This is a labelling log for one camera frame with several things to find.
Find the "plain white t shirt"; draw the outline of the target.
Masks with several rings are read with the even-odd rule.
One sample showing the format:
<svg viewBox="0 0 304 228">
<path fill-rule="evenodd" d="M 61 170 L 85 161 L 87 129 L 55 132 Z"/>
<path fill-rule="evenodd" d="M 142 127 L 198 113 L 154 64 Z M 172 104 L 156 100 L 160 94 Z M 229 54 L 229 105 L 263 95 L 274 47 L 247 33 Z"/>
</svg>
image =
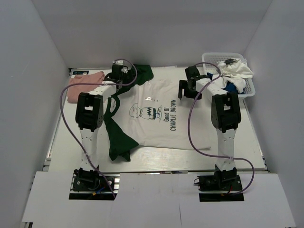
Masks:
<svg viewBox="0 0 304 228">
<path fill-rule="evenodd" d="M 221 71 L 221 77 L 240 77 L 246 81 L 246 79 L 252 78 L 254 75 L 251 69 L 247 66 L 247 63 L 240 58 L 219 61 L 217 63 L 217 67 Z"/>
</svg>

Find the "white and green t shirt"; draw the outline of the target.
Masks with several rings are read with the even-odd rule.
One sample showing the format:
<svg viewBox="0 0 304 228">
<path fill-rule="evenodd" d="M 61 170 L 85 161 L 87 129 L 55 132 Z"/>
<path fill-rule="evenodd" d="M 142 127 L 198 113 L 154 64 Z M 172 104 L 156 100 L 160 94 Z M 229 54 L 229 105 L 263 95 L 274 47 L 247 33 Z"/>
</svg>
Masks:
<svg viewBox="0 0 304 228">
<path fill-rule="evenodd" d="M 131 150 L 138 146 L 191 150 L 192 141 L 199 150 L 210 149 L 211 121 L 210 114 L 203 113 L 205 105 L 197 104 L 189 115 L 193 100 L 178 98 L 178 81 L 167 75 L 155 78 L 149 65 L 135 67 L 136 81 L 107 100 L 104 123 L 110 159 L 130 161 Z"/>
</svg>

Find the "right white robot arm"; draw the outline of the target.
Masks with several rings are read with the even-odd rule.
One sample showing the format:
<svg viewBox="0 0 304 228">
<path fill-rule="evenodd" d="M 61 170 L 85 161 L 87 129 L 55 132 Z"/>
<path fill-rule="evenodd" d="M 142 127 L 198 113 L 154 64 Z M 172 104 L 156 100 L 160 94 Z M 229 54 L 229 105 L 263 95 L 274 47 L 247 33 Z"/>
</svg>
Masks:
<svg viewBox="0 0 304 228">
<path fill-rule="evenodd" d="M 199 176 L 201 191 L 237 190 L 237 169 L 234 162 L 234 138 L 241 113 L 238 95 L 227 92 L 213 83 L 211 77 L 201 75 L 196 66 L 185 69 L 186 80 L 179 82 L 178 98 L 193 98 L 194 103 L 208 92 L 211 100 L 211 122 L 217 132 L 218 154 L 213 175 Z"/>
</svg>

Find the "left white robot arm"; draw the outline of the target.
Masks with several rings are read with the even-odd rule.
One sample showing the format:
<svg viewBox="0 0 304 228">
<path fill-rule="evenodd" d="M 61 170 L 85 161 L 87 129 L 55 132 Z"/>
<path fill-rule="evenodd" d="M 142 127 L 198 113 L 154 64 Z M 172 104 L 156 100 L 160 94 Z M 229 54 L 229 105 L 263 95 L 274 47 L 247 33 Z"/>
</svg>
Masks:
<svg viewBox="0 0 304 228">
<path fill-rule="evenodd" d="M 84 86 L 96 86 L 88 92 L 81 92 L 76 106 L 76 123 L 80 130 L 79 142 L 84 155 L 81 168 L 89 171 L 98 170 L 97 136 L 104 121 L 104 101 L 118 92 L 122 87 L 135 82 L 138 72 L 134 64 L 125 65 L 125 59 L 113 61 L 112 71 L 106 75 L 102 82 L 81 83 Z"/>
</svg>

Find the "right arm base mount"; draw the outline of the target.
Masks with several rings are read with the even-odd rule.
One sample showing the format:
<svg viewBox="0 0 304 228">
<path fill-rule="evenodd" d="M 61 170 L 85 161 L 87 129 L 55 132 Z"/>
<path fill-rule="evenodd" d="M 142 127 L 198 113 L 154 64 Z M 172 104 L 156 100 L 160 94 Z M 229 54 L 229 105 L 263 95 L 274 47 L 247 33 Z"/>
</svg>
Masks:
<svg viewBox="0 0 304 228">
<path fill-rule="evenodd" d="M 239 175 L 237 175 L 236 179 L 229 180 L 223 185 L 219 185 L 215 177 L 211 175 L 197 176 L 193 183 L 199 188 L 200 202 L 245 201 L 243 193 L 236 194 L 243 189 Z"/>
</svg>

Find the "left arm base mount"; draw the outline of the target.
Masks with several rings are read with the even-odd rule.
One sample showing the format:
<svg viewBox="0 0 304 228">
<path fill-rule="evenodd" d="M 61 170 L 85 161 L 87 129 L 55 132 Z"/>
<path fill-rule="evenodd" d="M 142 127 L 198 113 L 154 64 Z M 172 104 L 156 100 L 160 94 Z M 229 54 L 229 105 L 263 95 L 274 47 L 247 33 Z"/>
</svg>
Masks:
<svg viewBox="0 0 304 228">
<path fill-rule="evenodd" d="M 116 176 L 106 176 L 108 183 L 102 176 L 94 177 L 93 179 L 80 178 L 74 176 L 69 193 L 69 200 L 101 200 L 101 201 L 113 201 L 113 196 L 109 185 L 116 196 L 118 193 L 118 187 L 115 186 L 117 182 Z"/>
</svg>

